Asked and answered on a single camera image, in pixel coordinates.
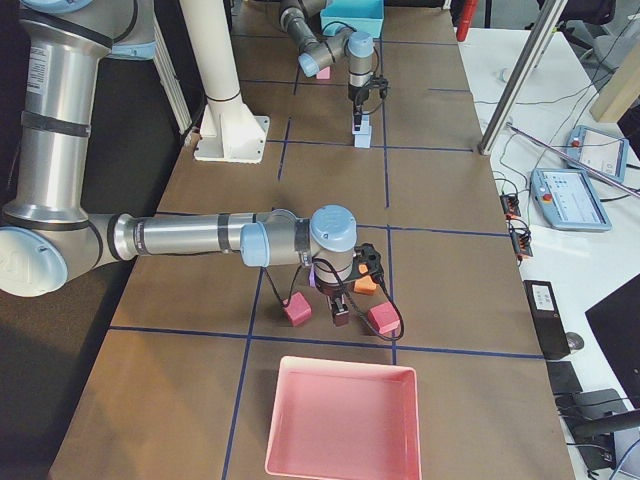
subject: blue joint cap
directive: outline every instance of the blue joint cap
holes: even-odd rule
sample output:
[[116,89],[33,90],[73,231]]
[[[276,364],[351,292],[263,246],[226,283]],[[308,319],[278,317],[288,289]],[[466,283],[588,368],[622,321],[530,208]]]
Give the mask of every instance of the blue joint cap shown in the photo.
[[93,0],[20,0],[25,7],[42,13],[71,13],[89,5]]
[[302,71],[307,77],[313,77],[320,71],[320,66],[308,53],[303,53],[302,55],[300,55],[298,57],[298,63],[300,64],[300,68],[302,68]]
[[311,236],[326,250],[348,252],[356,245],[356,219],[349,210],[340,205],[327,205],[317,210],[309,224]]
[[354,57],[369,57],[373,55],[373,37],[367,32],[353,32],[349,37],[347,48]]
[[247,267],[269,266],[269,238],[260,222],[249,223],[240,230],[240,254]]
[[118,60],[151,60],[156,56],[156,42],[136,45],[114,45],[109,58]]

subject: wire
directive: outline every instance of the wire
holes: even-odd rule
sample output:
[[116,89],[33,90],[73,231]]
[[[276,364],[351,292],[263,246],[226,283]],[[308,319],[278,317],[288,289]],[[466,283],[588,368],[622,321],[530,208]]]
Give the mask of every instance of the wire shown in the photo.
[[364,324],[367,326],[367,328],[369,330],[371,330],[371,332],[376,337],[381,338],[382,340],[384,340],[386,342],[393,342],[393,341],[400,340],[404,336],[404,319],[402,318],[402,314],[400,313],[400,310],[398,310],[398,307],[396,306],[395,302],[391,299],[391,296],[389,295],[389,292],[387,291],[387,287],[386,287],[386,284],[384,282],[384,278],[376,277],[374,279],[374,281],[380,285],[380,289],[382,290],[382,293],[384,293],[384,295],[387,298],[387,300],[389,301],[389,303],[391,303],[391,306],[393,306],[393,309],[395,310],[396,314],[398,315],[398,319],[400,320],[400,333],[397,336],[394,335],[392,337],[389,337],[387,335],[383,335],[383,334],[381,334],[380,332],[378,332],[375,329],[375,327],[371,324],[371,322],[369,321],[369,319],[367,318],[365,313],[362,310],[360,310],[360,308],[358,307],[356,302],[353,300],[353,297],[349,293],[349,290],[347,289],[347,286],[344,284],[344,282],[340,278],[340,275],[338,275],[338,272],[333,267],[333,265],[331,265],[330,262],[328,262],[324,258],[315,257],[313,259],[313,263],[314,264],[315,263],[320,263],[320,264],[324,265],[325,267],[327,267],[329,269],[331,274],[335,277],[336,282],[340,286],[340,289],[344,293],[344,296],[347,298],[349,304],[356,311],[356,313],[358,314],[358,317],[360,317],[360,319],[364,322]]
[[351,30],[353,30],[354,32],[357,32],[358,29],[355,27],[352,27],[351,25],[349,25],[348,23],[342,22],[340,20],[334,20],[333,22],[329,22],[327,23],[323,28],[322,28],[322,35],[324,35],[325,30],[330,27],[331,25],[344,25],[347,28],[350,28]]
[[[586,87],[582,87],[577,92],[572,93],[570,95],[565,95],[565,96],[560,97],[560,98],[556,98],[555,100],[542,100],[542,101],[539,101],[539,102],[516,102],[516,105],[551,105],[551,104],[554,104],[554,103],[558,103],[558,102],[561,102],[562,100],[566,100],[568,98],[575,97],[576,95],[580,95],[582,92],[584,92],[585,90],[588,90],[592,86],[595,86],[595,84],[597,82],[600,82],[600,81],[604,80],[608,76],[609,75],[604,75],[603,77],[600,77],[597,80],[593,80],[591,83],[589,83],[589,85],[587,85]],[[478,100],[478,101],[475,101],[473,103],[479,103],[481,105],[497,105],[499,102],[488,102],[488,101],[484,101],[484,100]]]
[[378,47],[373,46],[373,51],[376,54],[376,68],[373,69],[373,74],[378,74],[378,68],[380,68],[380,52],[378,52]]
[[632,395],[630,397],[623,397],[623,398],[611,398],[609,400],[604,400],[602,402],[596,402],[596,403],[584,403],[581,405],[570,405],[568,407],[558,407],[558,410],[562,411],[562,410],[570,410],[572,408],[579,408],[579,407],[597,407],[598,405],[604,405],[605,403],[611,403],[611,402],[617,402],[619,400],[636,400],[640,398],[640,395]]
[[280,19],[278,19],[278,23],[275,24],[272,21],[272,19],[269,17],[269,5],[272,3],[279,3],[279,0],[275,2],[272,2],[271,0],[258,0],[258,1],[264,2],[264,18],[267,24],[269,24],[269,26],[274,30],[278,31],[279,33],[282,33],[282,28],[280,27]]
[[[518,222],[522,224],[522,226],[516,227],[515,225],[513,225],[513,222]],[[509,224],[509,233],[512,233],[512,232],[519,233],[522,241],[524,241],[527,244],[531,243],[531,229],[529,228],[529,225],[527,224],[527,222],[525,222],[520,218],[514,217],[514,218],[510,218],[507,221],[507,223]]]
[[[640,13],[640,7],[638,8],[636,15]],[[551,140],[549,140],[549,144],[553,143],[553,140],[556,138],[556,136],[558,135],[558,133],[560,133],[560,130],[562,130],[562,127],[564,127],[564,125],[569,121],[569,119],[573,116],[574,112],[576,111],[576,109],[578,108],[578,105],[580,104],[580,102],[582,101],[582,99],[585,97],[585,95],[588,92],[589,87],[591,87],[592,85],[595,86],[595,84],[597,82],[599,82],[600,80],[602,80],[605,77],[602,77],[598,80],[595,80],[596,76],[598,75],[598,72],[600,71],[600,68],[602,67],[602,65],[604,64],[604,61],[607,59],[607,57],[609,56],[609,54],[613,51],[613,48],[615,47],[615,44],[617,43],[617,41],[619,40],[620,36],[622,36],[622,34],[626,31],[626,29],[629,27],[629,25],[631,25],[632,20],[629,20],[627,22],[627,24],[625,25],[625,27],[622,29],[622,31],[620,32],[620,35],[618,35],[618,37],[616,38],[616,40],[613,42],[613,44],[611,45],[611,48],[609,49],[609,51],[607,52],[607,54],[602,58],[602,60],[600,60],[598,62],[598,65],[596,67],[595,72],[593,73],[593,75],[590,77],[591,80],[591,84],[589,86],[587,86],[586,88],[582,88],[580,91],[583,91],[582,95],[580,96],[580,98],[578,98],[578,100],[576,100],[576,103],[573,105],[573,108],[571,108],[571,111],[569,112],[569,115],[567,115],[567,117],[562,121],[562,123],[558,126],[558,128],[556,129],[556,131],[554,132],[553,136],[551,137]],[[608,78],[604,85],[602,85],[600,88],[604,87],[607,83],[609,83],[610,78]],[[580,121],[580,118],[582,117],[583,113],[585,112],[585,110],[587,109],[587,106],[589,106],[589,104],[591,103],[591,101],[596,97],[596,95],[598,94],[598,92],[596,91],[596,93],[594,93],[592,95],[592,97],[587,101],[587,103],[584,105],[582,111],[580,112],[580,115],[578,115],[578,117],[576,118],[574,124],[573,124],[573,128],[576,127],[576,125],[578,124],[578,122]],[[544,158],[544,156],[546,155],[547,150],[545,149],[540,156],[538,157],[533,169],[535,170],[538,165],[540,164],[540,162],[542,161],[542,159]],[[533,202],[531,201],[531,198],[529,199],[529,203],[527,204],[527,220],[530,222],[531,221],[531,204]]]
[[593,418],[587,417],[581,413],[558,413],[558,416],[562,418],[577,418],[578,420],[593,420]]
[[298,265],[298,268],[296,269],[296,273],[293,275],[293,280],[291,280],[291,287],[289,288],[289,295],[287,296],[287,300],[286,301],[282,300],[282,297],[278,293],[278,290],[276,289],[276,284],[273,282],[273,279],[271,278],[271,275],[269,274],[269,270],[267,270],[265,267],[261,267],[261,270],[267,276],[267,280],[269,280],[269,284],[271,285],[271,290],[273,290],[273,294],[278,299],[278,302],[280,303],[280,306],[282,308],[287,308],[289,306],[289,304],[291,303],[291,296],[293,295],[293,289],[295,287],[295,283],[296,283],[296,279],[298,278],[298,274],[300,273],[300,270],[302,270],[302,265]]
[[113,43],[118,43],[129,36],[133,29],[136,27],[136,23],[138,23],[138,0],[133,0],[133,12],[131,13],[131,20],[129,21],[129,25],[120,35],[113,39]]
[[191,130],[193,130],[193,128],[196,126],[196,123],[198,123],[202,115],[204,115],[204,110],[205,108],[207,108],[207,99],[209,100],[214,100],[214,99],[211,98],[209,95],[207,95],[207,93],[204,91],[203,88],[200,88],[192,83],[185,82],[181,80],[177,75],[174,75],[173,78],[175,78],[178,82],[180,82],[181,85],[184,85],[185,87],[189,87],[192,90],[199,92],[201,95],[200,104],[198,105],[198,108],[196,109],[196,111],[193,113],[193,116],[191,117],[191,123],[189,123],[189,126],[186,128],[186,130],[182,133],[180,137],[180,144],[182,145],[187,139],[187,136],[189,135],[189,133],[191,133]]
[[353,99],[353,103],[355,105],[362,105],[364,103],[363,100],[361,100],[361,98],[364,96],[363,92],[368,93],[371,90],[376,90],[376,89],[380,90],[380,98],[382,102],[384,102],[384,100],[386,99],[386,92],[389,89],[389,81],[382,76],[377,76],[373,74],[371,75],[369,80],[367,80],[365,84],[362,85],[362,87],[360,87],[360,89],[356,93],[355,98]]
[[508,184],[510,184],[511,186],[513,186],[513,188],[515,189],[515,192],[513,193],[513,195],[516,195],[516,196],[517,196],[517,195],[518,195],[518,193],[520,193],[520,192],[518,191],[518,187],[516,186],[516,184],[515,184],[515,183],[513,183],[513,182],[512,182],[511,180],[509,180],[508,178],[504,178],[504,177],[495,178],[495,177],[494,177],[493,179],[494,179],[496,182],[502,182],[502,188],[501,188],[501,191],[500,191],[500,193],[501,193],[502,195],[504,195],[504,194],[505,194],[505,193],[504,193],[504,184],[505,184],[505,183],[508,183]]
[[598,450],[602,450],[603,452],[612,453],[611,450],[609,450],[608,448],[603,447],[602,445],[596,445],[595,443],[567,443],[567,446],[578,447],[578,448],[582,448],[582,447],[597,448]]
[[211,251],[211,252],[196,252],[196,253],[161,253],[160,255],[154,255],[154,256],[163,256],[163,257],[201,257],[203,255],[214,255],[216,253],[222,253],[222,252]]
[[[634,189],[632,189],[632,190],[634,190],[635,192],[640,192],[640,188],[634,188]],[[629,194],[627,194],[627,195],[621,195],[621,196],[619,196],[619,197],[613,197],[613,198],[601,198],[601,199],[600,199],[600,201],[601,201],[601,202],[605,202],[605,203],[606,203],[606,202],[616,202],[616,201],[618,201],[618,200],[623,200],[623,199],[625,199],[625,198],[627,198],[627,197],[629,197],[629,196],[630,196],[630,195],[629,195]]]
[[627,449],[626,452],[624,452],[624,455],[622,455],[622,458],[620,459],[620,461],[618,462],[618,465],[616,466],[615,470],[613,471],[613,473],[609,477],[609,480],[613,480],[613,477],[615,477],[618,473],[620,473],[620,470],[622,469],[622,465],[627,460],[627,458],[629,458],[629,455],[631,455],[631,452],[633,452],[638,445],[640,445],[640,438],[638,440],[636,440],[633,443],[633,445],[631,445]]
[[509,144],[511,143],[511,141],[513,140],[513,137],[515,137],[517,135],[517,133],[513,133],[511,134],[511,137],[509,137],[509,140],[507,140],[507,143],[504,144],[504,147],[502,149],[502,153],[500,154],[500,158],[498,159],[498,162],[500,163],[500,165],[502,165],[505,168],[508,168],[509,170],[511,170],[514,173],[517,173],[518,175],[520,175],[523,179],[524,179],[524,190],[520,190],[520,192],[527,192],[529,191],[528,185],[529,185],[529,178],[522,172],[516,170],[513,167],[510,167],[509,165],[507,165],[506,163],[504,163],[504,157],[507,154],[507,147],[509,146]]

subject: small robot arm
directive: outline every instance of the small robot arm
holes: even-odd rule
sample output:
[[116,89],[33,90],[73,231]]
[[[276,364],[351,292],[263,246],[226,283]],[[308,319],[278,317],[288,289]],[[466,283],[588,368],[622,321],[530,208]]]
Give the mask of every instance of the small robot arm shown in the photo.
[[307,77],[317,75],[342,58],[348,58],[348,97],[353,103],[353,130],[357,133],[362,127],[365,114],[363,106],[369,99],[370,91],[379,90],[380,98],[384,100],[389,83],[374,71],[373,57],[376,52],[373,37],[369,33],[356,31],[346,23],[335,22],[337,28],[332,29],[335,30],[334,36],[324,41],[316,38],[307,21],[329,3],[330,0],[282,0],[280,27],[297,45],[300,54],[298,63]]

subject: silver arm segment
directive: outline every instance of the silver arm segment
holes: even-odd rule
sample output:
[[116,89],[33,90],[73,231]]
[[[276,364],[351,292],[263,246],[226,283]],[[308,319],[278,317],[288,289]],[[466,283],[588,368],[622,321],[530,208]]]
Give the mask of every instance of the silver arm segment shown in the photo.
[[240,252],[247,266],[329,262],[338,277],[313,264],[325,289],[351,275],[356,222],[345,208],[329,205],[311,219],[287,210],[133,218],[90,215],[82,229],[53,231],[0,228],[0,289],[37,296],[94,268],[136,256]]
[[[240,252],[248,266],[313,265],[319,289],[330,298],[341,295],[342,282],[352,280],[357,238],[356,221],[343,207],[321,208],[310,219],[285,210],[153,218],[88,215],[80,197],[98,63],[114,53],[114,41],[126,45],[116,52],[120,58],[144,51],[149,28],[153,35],[153,2],[60,2],[57,13],[47,11],[46,0],[23,3],[31,7],[21,10],[32,42],[31,62],[18,193],[2,212],[8,226],[0,228],[0,289],[37,296],[94,268],[136,256]],[[344,52],[338,44],[335,49]],[[354,65],[366,75],[370,58]]]
[[354,40],[358,40],[356,43],[364,41],[367,45],[355,45],[350,40],[356,31],[348,25],[341,25],[335,36],[322,42],[318,40],[309,28],[307,20],[320,13],[328,3],[327,0],[282,0],[280,27],[298,47],[298,62],[307,77],[316,75],[320,70],[349,57],[349,71],[357,72],[358,76],[367,76],[355,83],[350,80],[349,83],[362,86],[372,74],[373,39],[371,35],[359,32]]

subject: pink tray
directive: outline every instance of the pink tray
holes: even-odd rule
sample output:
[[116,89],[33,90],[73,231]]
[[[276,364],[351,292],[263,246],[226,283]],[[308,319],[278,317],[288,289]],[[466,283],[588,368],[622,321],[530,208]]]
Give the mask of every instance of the pink tray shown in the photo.
[[265,469],[319,480],[420,480],[415,370],[284,357]]

